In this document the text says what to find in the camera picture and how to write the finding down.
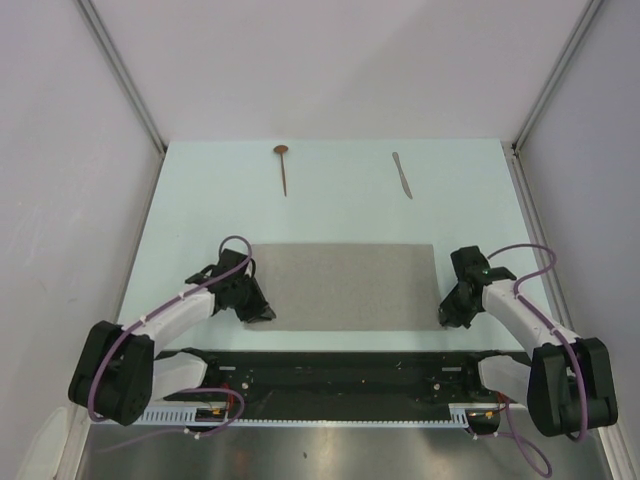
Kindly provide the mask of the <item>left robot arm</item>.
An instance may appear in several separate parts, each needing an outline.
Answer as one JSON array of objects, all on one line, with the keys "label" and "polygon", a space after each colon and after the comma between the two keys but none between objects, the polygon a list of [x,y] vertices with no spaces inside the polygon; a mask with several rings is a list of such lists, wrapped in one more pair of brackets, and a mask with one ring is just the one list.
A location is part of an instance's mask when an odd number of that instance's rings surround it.
[{"label": "left robot arm", "polygon": [[207,400],[221,387],[212,361],[197,349],[162,357],[165,348],[192,327],[231,310],[245,323],[271,321],[276,314],[255,278],[256,262],[231,249],[192,275],[186,289],[132,325],[100,321],[90,330],[67,390],[69,400],[94,421],[128,426],[150,402],[193,393]]}]

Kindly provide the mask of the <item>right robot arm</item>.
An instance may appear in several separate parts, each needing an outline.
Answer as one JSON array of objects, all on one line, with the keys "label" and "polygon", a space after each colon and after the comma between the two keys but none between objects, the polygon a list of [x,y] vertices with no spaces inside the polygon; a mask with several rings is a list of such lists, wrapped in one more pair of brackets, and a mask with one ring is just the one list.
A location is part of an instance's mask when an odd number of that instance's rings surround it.
[{"label": "right robot arm", "polygon": [[529,361],[498,351],[477,354],[461,376],[463,393],[484,401],[494,392],[525,406],[546,437],[581,439],[618,421],[618,404],[605,344],[559,324],[522,291],[523,279],[491,266],[477,246],[450,255],[456,284],[438,308],[444,327],[469,328],[487,313],[518,341]]}]

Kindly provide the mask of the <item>grey cloth napkin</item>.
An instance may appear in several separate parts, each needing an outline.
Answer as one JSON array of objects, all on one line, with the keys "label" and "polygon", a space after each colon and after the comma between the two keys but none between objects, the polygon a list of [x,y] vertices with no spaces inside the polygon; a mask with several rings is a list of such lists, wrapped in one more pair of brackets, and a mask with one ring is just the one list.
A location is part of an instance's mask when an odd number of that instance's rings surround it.
[{"label": "grey cloth napkin", "polygon": [[276,318],[253,331],[430,331],[440,292],[431,245],[263,244],[256,280]]}]

